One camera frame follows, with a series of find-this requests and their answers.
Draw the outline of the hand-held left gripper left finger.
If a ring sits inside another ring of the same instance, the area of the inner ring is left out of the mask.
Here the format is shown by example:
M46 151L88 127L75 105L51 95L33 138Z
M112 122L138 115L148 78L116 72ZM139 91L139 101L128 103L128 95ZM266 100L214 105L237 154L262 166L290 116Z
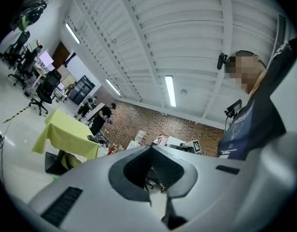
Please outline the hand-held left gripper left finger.
M65 232L168 231L149 202L125 199L110 184L111 166L139 150L128 149L75 167L37 193L29 207L42 215L67 188L78 188L81 194L59 225Z

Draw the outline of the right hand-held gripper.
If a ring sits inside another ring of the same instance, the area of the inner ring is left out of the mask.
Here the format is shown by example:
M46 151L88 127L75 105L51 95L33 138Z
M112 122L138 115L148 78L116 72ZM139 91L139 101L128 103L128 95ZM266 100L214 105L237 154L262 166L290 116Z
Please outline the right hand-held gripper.
M190 141L187 143L180 143L179 145L166 144L166 146L180 151L193 153L193 154L202 153L198 140Z

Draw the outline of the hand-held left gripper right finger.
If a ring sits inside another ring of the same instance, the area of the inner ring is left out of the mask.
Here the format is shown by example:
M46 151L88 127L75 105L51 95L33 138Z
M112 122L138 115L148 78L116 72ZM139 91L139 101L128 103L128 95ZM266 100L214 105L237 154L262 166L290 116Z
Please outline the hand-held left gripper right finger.
M165 223L173 232L259 232L297 191L297 132L252 150L244 161L151 151L160 177L170 178Z

